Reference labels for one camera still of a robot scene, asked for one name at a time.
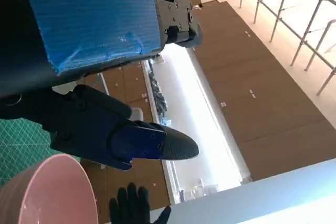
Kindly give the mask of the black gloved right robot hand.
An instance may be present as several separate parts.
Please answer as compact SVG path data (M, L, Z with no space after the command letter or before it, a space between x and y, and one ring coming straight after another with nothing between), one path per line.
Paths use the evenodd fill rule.
M135 183L120 187L109 201L109 215L112 224L150 224L149 191Z

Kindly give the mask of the black blue-taped left robot hand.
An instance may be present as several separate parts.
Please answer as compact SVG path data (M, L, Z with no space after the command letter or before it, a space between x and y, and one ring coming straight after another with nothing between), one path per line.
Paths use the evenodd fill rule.
M132 120L123 102L84 84L53 87L202 39L189 0L1 0L1 118L39 123L52 149L121 170L134 158L193 158L192 138Z

